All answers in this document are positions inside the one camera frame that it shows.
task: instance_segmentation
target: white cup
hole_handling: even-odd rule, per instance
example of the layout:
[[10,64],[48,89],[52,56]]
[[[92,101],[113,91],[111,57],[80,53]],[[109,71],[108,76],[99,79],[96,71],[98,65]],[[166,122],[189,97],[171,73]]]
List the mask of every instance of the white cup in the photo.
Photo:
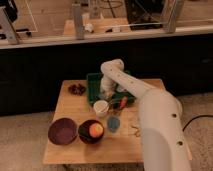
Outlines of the white cup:
[[109,110],[109,104],[105,100],[98,100],[94,103],[93,109],[98,117],[104,117]]

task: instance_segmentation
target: wooden tabletop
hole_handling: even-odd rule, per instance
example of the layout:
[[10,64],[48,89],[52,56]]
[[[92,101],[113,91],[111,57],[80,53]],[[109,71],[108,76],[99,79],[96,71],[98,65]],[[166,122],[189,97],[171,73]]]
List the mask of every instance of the wooden tabletop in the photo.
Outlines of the wooden tabletop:
[[[144,79],[156,87],[164,89],[160,79]],[[86,85],[85,80],[66,80],[63,82],[59,95],[53,121],[68,117],[78,125],[88,119],[96,119],[102,122],[105,127],[103,139],[97,144],[84,144],[77,137],[71,144],[57,146],[49,140],[46,145],[43,163],[44,164],[80,164],[80,163],[127,163],[142,162],[140,137],[136,136],[138,127],[138,100],[128,108],[125,108],[121,115],[121,125],[116,133],[111,133],[106,128],[106,118],[96,117],[92,107],[88,104],[86,93],[82,96],[72,95],[68,92],[71,84]]]
[[[94,27],[94,33],[105,33],[106,30],[115,26],[121,26],[122,32],[130,32],[131,29],[128,26],[127,18],[104,18],[104,19],[83,19],[83,25],[91,23]],[[64,26],[63,35],[74,35],[74,21],[67,20]]]

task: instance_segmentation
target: cable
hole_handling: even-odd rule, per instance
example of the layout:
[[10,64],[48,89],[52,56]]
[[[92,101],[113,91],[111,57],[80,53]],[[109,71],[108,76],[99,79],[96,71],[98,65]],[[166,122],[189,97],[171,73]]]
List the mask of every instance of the cable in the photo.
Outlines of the cable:
[[111,13],[112,13],[112,17],[113,17],[113,18],[116,18],[115,12],[114,12],[114,10],[113,10],[113,8],[112,8],[112,4],[111,4],[110,0],[107,0],[107,2],[108,2],[108,4],[109,4],[109,8],[110,8],[110,11],[111,11]]
[[189,122],[187,122],[187,124],[183,127],[183,131],[185,131],[185,129],[188,127],[188,125],[189,125],[192,121],[194,121],[194,120],[196,120],[196,119],[199,119],[199,118],[213,118],[213,115],[198,115],[198,116],[192,118],[192,119],[189,120]]
[[[114,1],[114,0],[111,0],[110,3],[111,3],[111,4],[112,4],[112,3],[117,3],[117,4],[118,4],[118,5],[115,5],[115,6],[112,5],[112,8],[113,8],[113,9],[115,9],[115,8],[120,8],[120,7],[123,6],[123,2],[122,2],[122,1]],[[100,7],[100,8],[102,8],[102,9],[110,9],[110,7]]]

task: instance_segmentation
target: brown bowl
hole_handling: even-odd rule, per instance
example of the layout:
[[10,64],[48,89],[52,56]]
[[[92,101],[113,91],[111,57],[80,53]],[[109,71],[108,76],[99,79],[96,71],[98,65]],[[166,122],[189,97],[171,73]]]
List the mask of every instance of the brown bowl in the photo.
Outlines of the brown bowl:
[[94,138],[94,137],[90,136],[90,134],[89,134],[89,128],[94,123],[98,123],[98,124],[100,124],[103,127],[102,123],[100,123],[97,120],[87,120],[84,123],[82,123],[79,126],[79,128],[78,128],[79,138],[81,139],[81,141],[83,141],[86,144],[97,143],[98,141],[100,141],[102,139],[102,137],[104,135],[104,132],[103,132],[103,134],[101,136],[97,137],[97,138]]
[[77,124],[69,118],[56,120],[49,128],[48,138],[56,145],[70,144],[77,136]]

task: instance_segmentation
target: small bowl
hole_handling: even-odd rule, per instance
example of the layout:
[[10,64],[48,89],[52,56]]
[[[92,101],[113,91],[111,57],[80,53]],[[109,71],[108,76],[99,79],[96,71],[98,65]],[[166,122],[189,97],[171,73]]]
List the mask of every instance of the small bowl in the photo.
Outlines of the small bowl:
[[56,145],[70,144],[77,136],[77,124],[69,118],[56,120],[49,128],[48,138]]
[[104,135],[104,131],[103,131],[103,133],[97,138],[90,136],[89,128],[94,123],[98,123],[103,127],[103,125],[97,120],[87,120],[84,123],[82,123],[78,128],[79,138],[81,139],[81,141],[83,141],[86,144],[97,143],[98,141],[100,141],[102,139],[102,137]]

